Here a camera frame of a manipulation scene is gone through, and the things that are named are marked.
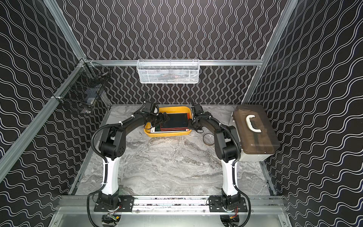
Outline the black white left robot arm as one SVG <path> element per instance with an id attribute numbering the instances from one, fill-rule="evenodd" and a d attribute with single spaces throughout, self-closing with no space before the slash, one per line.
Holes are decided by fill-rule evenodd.
<path id="1" fill-rule="evenodd" d="M 98 195 L 97 204 L 114 212 L 119 206 L 118 168 L 126 150 L 126 137 L 138 127 L 150 123 L 152 127 L 170 120 L 167 113 L 161 113 L 156 103 L 145 102 L 126 120 L 100 127 L 91 138 L 91 148 L 103 160 L 101 188 L 90 193 Z"/>

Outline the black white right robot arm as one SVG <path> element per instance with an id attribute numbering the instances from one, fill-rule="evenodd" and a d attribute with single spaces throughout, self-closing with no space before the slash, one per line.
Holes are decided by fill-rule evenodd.
<path id="1" fill-rule="evenodd" d="M 243 193 L 237 183 L 236 166 L 241 158 L 242 148 L 234 126 L 227 126 L 211 113 L 205 112 L 200 104 L 192 104 L 192 119 L 189 129 L 200 131 L 207 128 L 214 135 L 215 153 L 222 163 L 223 186 L 221 201 L 226 210 L 233 210 L 241 201 Z"/>

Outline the white writing tablet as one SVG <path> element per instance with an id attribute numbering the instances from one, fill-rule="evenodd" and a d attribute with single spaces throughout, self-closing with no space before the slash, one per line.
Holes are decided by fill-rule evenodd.
<path id="1" fill-rule="evenodd" d="M 188 128 L 171 128 L 163 129 L 160 127 L 153 127 L 150 129 L 150 133 L 177 133 L 177 132 L 187 132 L 190 131 Z"/>

